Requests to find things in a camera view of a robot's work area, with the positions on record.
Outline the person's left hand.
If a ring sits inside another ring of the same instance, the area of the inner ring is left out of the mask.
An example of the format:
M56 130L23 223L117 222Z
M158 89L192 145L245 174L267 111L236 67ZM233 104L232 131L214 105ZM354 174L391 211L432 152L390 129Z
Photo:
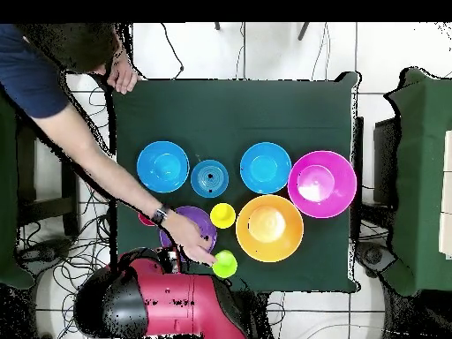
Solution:
M127 56L114 58L107 78L109 86L120 94L130 93L138 82L138 74L132 68Z

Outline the person's right hand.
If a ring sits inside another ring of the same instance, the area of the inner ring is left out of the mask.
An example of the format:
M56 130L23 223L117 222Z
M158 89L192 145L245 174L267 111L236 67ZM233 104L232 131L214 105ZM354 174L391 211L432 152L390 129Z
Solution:
M170 210L162 226L189 259L208 266L216 262L216 258L207 251L212 238L201 236L199 227L194 222Z

